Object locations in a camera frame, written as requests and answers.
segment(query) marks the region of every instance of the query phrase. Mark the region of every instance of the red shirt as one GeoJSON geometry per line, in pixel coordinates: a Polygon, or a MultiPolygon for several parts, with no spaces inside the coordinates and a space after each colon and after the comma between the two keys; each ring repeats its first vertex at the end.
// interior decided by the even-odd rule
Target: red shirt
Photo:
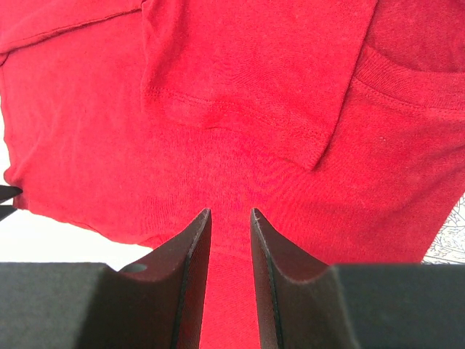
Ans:
{"type": "Polygon", "coordinates": [[[202,348],[259,346],[252,207],[326,263],[419,262],[465,190],[465,10],[375,5],[3,1],[15,205],[153,248],[210,207],[202,348]]]}

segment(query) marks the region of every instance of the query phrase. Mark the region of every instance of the clothing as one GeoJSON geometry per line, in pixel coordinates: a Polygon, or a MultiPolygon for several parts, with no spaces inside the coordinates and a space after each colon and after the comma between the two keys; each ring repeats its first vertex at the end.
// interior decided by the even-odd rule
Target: clothing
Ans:
{"type": "Polygon", "coordinates": [[[329,264],[419,262],[465,191],[460,1],[75,3],[0,4],[5,179],[153,248],[210,207],[201,348],[259,347],[252,207],[329,264]]]}

